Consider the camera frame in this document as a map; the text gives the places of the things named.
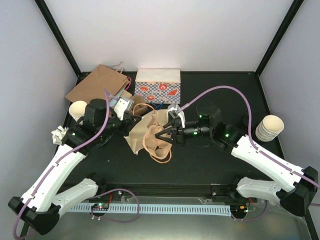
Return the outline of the black frame post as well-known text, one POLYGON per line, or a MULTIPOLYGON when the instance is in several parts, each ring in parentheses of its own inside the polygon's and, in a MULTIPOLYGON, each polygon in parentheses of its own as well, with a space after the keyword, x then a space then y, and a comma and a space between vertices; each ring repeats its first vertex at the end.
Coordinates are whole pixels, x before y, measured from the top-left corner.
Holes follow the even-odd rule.
POLYGON ((303 5, 304 0, 293 0, 287 13, 285 14, 279 28, 277 29, 272 41, 270 42, 266 52, 264 53, 257 69, 255 70, 255 75, 260 77, 265 70, 267 64, 269 63, 270 59, 272 58, 274 52, 276 51, 278 45, 280 44, 282 38, 284 37, 285 33, 287 32, 289 26, 291 25, 292 21, 294 20, 296 14, 298 13, 299 9, 303 5))
POLYGON ((71 66, 73 72, 77 77, 79 77, 82 72, 63 36, 63 34, 60 31, 59 26, 57 25, 49 7, 47 6, 47 3, 44 0, 35 0, 34 1, 40 10, 42 16, 44 17, 48 27, 50 28, 51 32, 53 33, 58 45, 60 46, 62 52, 64 53, 69 65, 71 66))

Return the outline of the brown kraft paper bag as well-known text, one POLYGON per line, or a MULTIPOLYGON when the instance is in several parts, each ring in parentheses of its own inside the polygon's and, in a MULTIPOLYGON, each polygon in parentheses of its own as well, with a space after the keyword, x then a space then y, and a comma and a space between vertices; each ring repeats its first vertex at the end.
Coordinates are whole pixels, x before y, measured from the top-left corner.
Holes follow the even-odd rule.
POLYGON ((104 89, 106 89, 109 94, 115 96, 128 84, 129 80, 127 76, 100 64, 79 82, 65 98, 72 103, 84 101, 89 104, 91 100, 104 99, 104 89))

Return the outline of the single cardboard cup carrier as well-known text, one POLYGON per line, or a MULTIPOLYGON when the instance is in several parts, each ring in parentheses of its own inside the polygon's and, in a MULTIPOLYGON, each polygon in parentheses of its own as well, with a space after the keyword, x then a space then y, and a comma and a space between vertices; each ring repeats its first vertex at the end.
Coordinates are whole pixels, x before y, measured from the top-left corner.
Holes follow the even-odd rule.
POLYGON ((164 128, 160 125, 151 125, 142 139, 143 148, 159 164, 166 164, 172 158, 172 144, 156 138, 156 134, 163 130, 164 128))

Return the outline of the crumpled white paper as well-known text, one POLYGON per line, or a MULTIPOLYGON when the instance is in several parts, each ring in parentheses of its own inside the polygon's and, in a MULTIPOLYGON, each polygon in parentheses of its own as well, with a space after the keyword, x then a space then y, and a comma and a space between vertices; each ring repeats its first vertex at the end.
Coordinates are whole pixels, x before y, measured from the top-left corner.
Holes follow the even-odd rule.
POLYGON ((52 134, 52 142, 55 145, 62 145, 62 139, 65 137, 68 127, 62 127, 61 125, 57 127, 57 129, 51 132, 52 134))

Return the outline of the blue checkered bakery bag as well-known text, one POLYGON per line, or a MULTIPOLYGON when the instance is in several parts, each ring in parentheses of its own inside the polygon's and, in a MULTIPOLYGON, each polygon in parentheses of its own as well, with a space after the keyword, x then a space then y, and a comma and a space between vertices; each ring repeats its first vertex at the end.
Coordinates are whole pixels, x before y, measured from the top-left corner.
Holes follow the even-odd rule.
POLYGON ((146 103, 179 105, 181 71, 140 68, 135 77, 134 94, 141 96, 146 103))

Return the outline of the cream paper bag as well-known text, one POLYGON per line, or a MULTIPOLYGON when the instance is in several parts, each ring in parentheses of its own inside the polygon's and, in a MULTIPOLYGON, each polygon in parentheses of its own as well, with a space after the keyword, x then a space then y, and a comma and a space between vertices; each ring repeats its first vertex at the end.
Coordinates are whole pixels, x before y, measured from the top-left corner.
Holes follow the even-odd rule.
POLYGON ((125 137, 130 149, 135 155, 137 155, 139 151, 145 150, 143 147, 143 137, 151 125, 164 126, 169 122, 168 111, 166 109, 156 110, 149 104, 143 105, 151 108, 151 111, 142 116, 141 121, 136 122, 135 126, 129 132, 129 135, 125 137))

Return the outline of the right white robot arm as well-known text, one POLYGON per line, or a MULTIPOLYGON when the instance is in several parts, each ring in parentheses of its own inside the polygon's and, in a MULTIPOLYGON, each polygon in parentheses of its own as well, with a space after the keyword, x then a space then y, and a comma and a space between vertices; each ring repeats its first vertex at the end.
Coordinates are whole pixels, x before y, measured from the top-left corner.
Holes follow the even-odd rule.
POLYGON ((250 164, 270 178, 269 181, 241 178, 228 187, 230 200, 264 199, 279 203, 295 216, 306 215, 318 191, 319 173, 316 169, 287 162, 235 126, 223 123, 220 109, 211 101, 196 106, 196 121, 186 121, 184 112, 177 104, 169 105, 167 111, 172 120, 155 134, 158 140, 183 146, 188 138, 208 137, 217 149, 250 164))

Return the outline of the light blue paper bag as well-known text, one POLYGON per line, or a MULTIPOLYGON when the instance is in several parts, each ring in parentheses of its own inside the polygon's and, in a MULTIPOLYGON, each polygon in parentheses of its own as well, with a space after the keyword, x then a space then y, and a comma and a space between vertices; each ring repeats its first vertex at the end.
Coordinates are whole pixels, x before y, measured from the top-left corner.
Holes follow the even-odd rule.
MULTIPOLYGON (((122 98, 122 97, 130 98, 131 96, 132 96, 132 94, 130 92, 126 91, 126 90, 119 91, 115 95, 116 98, 122 98)), ((110 101, 109 101, 109 106, 113 107, 116 103, 117 103, 117 99, 111 98, 110 101)))

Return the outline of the right black frame post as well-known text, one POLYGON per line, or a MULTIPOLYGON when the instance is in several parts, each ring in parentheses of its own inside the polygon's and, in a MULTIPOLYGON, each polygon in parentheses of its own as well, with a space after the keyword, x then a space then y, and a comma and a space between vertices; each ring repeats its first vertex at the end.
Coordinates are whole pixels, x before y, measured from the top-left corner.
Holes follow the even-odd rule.
POLYGON ((285 33, 287 32, 289 26, 291 25, 292 21, 294 20, 296 14, 298 13, 299 9, 303 5, 304 0, 293 0, 287 13, 285 14, 279 28, 277 29, 272 41, 270 42, 266 52, 264 53, 257 69, 255 70, 255 75, 260 77, 265 70, 267 64, 269 63, 270 59, 272 58, 274 52, 276 51, 278 45, 280 44, 282 38, 284 37, 285 33))

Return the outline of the right white cup stack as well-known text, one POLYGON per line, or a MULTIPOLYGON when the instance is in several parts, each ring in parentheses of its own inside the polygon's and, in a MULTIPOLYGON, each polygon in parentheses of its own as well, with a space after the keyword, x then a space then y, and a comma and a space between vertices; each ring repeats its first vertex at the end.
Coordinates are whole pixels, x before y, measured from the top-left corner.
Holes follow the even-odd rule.
POLYGON ((284 122, 276 115, 267 115, 255 129, 255 136, 262 142, 274 140, 285 128, 284 122))

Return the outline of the left white cup stack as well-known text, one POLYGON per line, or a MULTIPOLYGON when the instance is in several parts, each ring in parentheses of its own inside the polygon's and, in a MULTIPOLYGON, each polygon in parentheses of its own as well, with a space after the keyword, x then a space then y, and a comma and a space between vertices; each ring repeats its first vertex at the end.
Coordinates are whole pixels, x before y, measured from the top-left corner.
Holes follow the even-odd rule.
POLYGON ((70 105, 68 113, 75 121, 78 121, 85 115, 86 106, 87 103, 83 100, 75 101, 70 105))

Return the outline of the small green circuit board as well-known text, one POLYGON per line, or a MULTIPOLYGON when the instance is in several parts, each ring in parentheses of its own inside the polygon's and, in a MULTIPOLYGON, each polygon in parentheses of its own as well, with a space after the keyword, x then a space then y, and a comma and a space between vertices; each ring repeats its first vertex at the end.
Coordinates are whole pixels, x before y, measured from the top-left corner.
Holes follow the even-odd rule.
POLYGON ((109 203, 95 203, 91 206, 92 211, 107 211, 109 209, 109 203))

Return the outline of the left black frame post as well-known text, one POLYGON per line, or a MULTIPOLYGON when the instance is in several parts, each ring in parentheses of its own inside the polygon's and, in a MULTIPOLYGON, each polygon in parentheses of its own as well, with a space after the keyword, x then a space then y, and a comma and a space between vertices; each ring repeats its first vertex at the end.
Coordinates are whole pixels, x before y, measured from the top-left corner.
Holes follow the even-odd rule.
POLYGON ((59 26, 57 25, 49 7, 47 6, 47 3, 44 0, 35 0, 34 1, 40 10, 42 16, 44 17, 48 27, 50 28, 51 32, 53 33, 58 45, 60 46, 62 52, 64 53, 69 65, 71 66, 73 72, 77 77, 79 77, 82 72, 63 36, 63 34, 60 31, 59 26))

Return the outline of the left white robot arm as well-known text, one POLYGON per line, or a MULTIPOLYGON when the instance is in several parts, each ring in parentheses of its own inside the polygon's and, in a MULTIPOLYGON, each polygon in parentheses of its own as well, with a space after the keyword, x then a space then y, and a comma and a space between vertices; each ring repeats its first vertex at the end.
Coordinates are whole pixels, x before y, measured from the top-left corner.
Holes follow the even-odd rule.
POLYGON ((93 99, 72 127, 59 126, 54 130, 52 138, 58 148, 53 159, 21 197, 14 196, 8 202, 17 219, 46 235, 64 213, 84 200, 113 195, 113 190, 107 190, 106 181, 97 179, 93 173, 71 188, 58 191, 92 148, 104 145, 116 131, 128 136, 142 119, 131 113, 133 105, 129 98, 119 98, 114 106, 108 100, 93 99))

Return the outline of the white cup stack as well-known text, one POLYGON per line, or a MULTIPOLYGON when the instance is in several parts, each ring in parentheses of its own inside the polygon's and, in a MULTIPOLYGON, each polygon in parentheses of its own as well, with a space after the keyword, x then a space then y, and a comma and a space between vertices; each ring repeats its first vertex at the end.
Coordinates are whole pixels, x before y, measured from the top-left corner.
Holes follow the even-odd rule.
POLYGON ((274 140, 285 128, 284 122, 276 115, 267 115, 255 129, 255 136, 262 142, 274 140))
POLYGON ((75 101, 70 105, 68 113, 75 121, 78 121, 85 115, 86 106, 87 103, 83 100, 75 101))

